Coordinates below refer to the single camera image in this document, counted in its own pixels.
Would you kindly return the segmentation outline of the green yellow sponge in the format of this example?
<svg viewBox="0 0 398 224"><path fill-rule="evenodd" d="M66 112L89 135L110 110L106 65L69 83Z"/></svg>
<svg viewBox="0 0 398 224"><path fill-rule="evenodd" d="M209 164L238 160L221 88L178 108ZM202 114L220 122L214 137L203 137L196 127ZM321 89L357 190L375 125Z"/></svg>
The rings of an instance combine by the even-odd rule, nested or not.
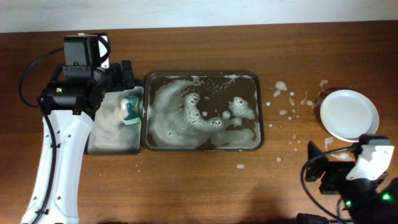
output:
<svg viewBox="0 0 398 224"><path fill-rule="evenodd" d="M138 97L126 96L121 100L120 118L125 125L137 124L141 121Z"/></svg>

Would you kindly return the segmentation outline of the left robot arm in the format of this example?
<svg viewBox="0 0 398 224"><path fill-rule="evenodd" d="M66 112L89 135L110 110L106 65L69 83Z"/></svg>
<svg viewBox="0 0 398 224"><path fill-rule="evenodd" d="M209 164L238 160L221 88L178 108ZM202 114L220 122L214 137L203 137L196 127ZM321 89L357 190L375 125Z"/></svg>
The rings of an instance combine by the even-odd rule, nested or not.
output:
<svg viewBox="0 0 398 224"><path fill-rule="evenodd" d="M110 63L107 34L68 35L63 47L34 60L26 76L41 60L62 51L65 62L53 72L37 98L44 136L34 191L22 223L78 223L78 186L83 155L105 94L144 90L134 77L131 61Z"/></svg>

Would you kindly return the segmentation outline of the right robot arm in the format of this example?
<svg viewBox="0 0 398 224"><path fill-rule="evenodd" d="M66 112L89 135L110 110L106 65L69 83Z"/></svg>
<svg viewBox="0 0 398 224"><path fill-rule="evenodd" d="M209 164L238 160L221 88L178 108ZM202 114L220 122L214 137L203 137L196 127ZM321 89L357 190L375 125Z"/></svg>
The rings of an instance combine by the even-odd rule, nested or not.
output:
<svg viewBox="0 0 398 224"><path fill-rule="evenodd" d="M308 190L307 182L320 179L322 195L339 195L353 223L397 223L397 179L377 191L387 177L394 149L390 139L378 135L362 135L350 147L327 152L310 141L308 160L300 171L301 186L320 210L340 223L346 221L322 206Z"/></svg>

